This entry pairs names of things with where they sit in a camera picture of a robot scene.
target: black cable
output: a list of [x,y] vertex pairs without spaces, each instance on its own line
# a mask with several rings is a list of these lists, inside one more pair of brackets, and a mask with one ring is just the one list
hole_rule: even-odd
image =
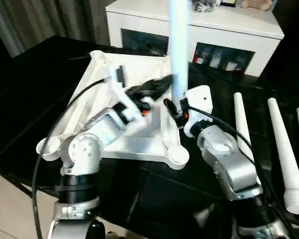
[[[199,112],[199,113],[201,113],[203,115],[206,115],[206,116],[212,118],[213,120],[215,120],[216,122],[222,124],[223,126],[226,126],[230,131],[232,131],[232,133],[238,135],[248,145],[248,147],[250,148],[251,152],[255,155],[253,147],[251,146],[251,144],[249,143],[249,141],[240,132],[238,132],[235,128],[233,128],[230,124],[228,124],[227,122],[221,120],[220,118],[215,117],[215,116],[213,116],[213,115],[211,115],[211,114],[209,114],[209,113],[207,113],[205,111],[202,111],[200,109],[197,109],[197,108],[194,108],[194,107],[191,107],[191,106],[188,106],[188,109],[196,111],[196,112]],[[295,231],[294,231],[291,223],[289,222],[289,220],[287,219],[287,217],[286,217],[286,215],[285,215],[285,213],[283,211],[283,208],[282,208],[282,206],[281,206],[281,204],[279,202],[278,196],[276,195],[276,193],[275,193],[274,189],[272,188],[271,184],[269,183],[269,181],[265,177],[264,173],[262,172],[261,166],[258,163],[255,163],[251,158],[249,158],[247,156],[246,156],[246,158],[252,164],[254,164],[254,166],[256,168],[256,171],[257,171],[257,174],[260,176],[260,180],[263,181],[263,182],[265,182],[267,188],[269,189],[270,193],[274,197],[274,201],[277,203],[277,206],[279,207],[279,209],[277,209],[276,207],[273,207],[275,213],[281,219],[281,221],[283,222],[283,224],[285,225],[285,227],[289,231],[289,233],[291,235],[293,235],[293,238],[297,239],[298,237],[297,237],[297,235],[296,235],[296,233],[295,233]]]
[[63,116],[66,114],[66,112],[69,110],[69,108],[86,92],[88,91],[90,88],[92,88],[93,86],[98,85],[99,83],[104,82],[104,79],[96,81],[92,84],[90,84],[88,87],[86,87],[84,90],[82,90],[69,104],[68,106],[65,108],[65,110],[61,113],[61,115],[59,116],[59,118],[56,120],[56,122],[54,123],[54,125],[52,126],[51,130],[49,131],[47,137],[45,138],[44,144],[40,150],[40,154],[36,160],[36,164],[34,167],[34,171],[33,171],[33,177],[32,177],[32,209],[33,209],[33,215],[34,215],[34,222],[35,222],[35,229],[36,229],[36,234],[38,239],[42,239],[42,233],[41,233],[41,227],[40,227],[40,220],[39,220],[39,213],[38,213],[38,208],[37,208],[37,200],[36,200],[36,178],[37,178],[37,173],[38,173],[38,169],[39,169],[39,165],[40,165],[40,161],[43,155],[43,152],[45,150],[45,147],[55,129],[55,127],[58,125],[58,123],[60,122],[60,120],[63,118]]

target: glass cabinet door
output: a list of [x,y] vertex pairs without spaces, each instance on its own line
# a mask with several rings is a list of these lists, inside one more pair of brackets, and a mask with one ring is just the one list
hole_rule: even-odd
[[245,72],[254,52],[198,42],[192,62],[226,71]]
[[122,46],[138,51],[149,52],[154,56],[166,56],[168,36],[121,29]]

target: stuffed toy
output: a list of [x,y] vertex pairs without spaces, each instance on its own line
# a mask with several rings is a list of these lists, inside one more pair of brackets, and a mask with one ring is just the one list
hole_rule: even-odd
[[244,0],[241,4],[242,8],[253,7],[261,11],[267,11],[273,4],[272,0]]

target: white plastic tray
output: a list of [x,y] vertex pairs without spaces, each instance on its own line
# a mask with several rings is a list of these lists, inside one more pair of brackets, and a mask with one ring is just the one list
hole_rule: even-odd
[[[109,66],[123,66],[127,88],[170,74],[169,57],[119,55],[101,51],[92,51],[90,55],[91,62],[71,99],[91,83],[108,77]],[[130,123],[123,136],[105,147],[103,157],[165,162],[172,169],[182,169],[189,160],[189,154],[180,145],[178,128],[162,103],[164,98],[171,98],[170,89],[152,105],[145,120]],[[50,151],[43,158],[51,161],[60,157],[60,145],[68,136],[77,133],[88,119],[104,107],[114,104],[106,84],[87,91],[56,127],[51,143],[46,147]],[[38,143],[37,152],[42,143],[43,140]]]

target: cabinet door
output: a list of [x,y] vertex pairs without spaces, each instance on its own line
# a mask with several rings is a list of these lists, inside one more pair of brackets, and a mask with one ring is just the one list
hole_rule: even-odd
[[190,26],[189,59],[224,70],[260,76],[280,40]]
[[169,22],[107,12],[112,46],[147,50],[153,55],[169,53]]

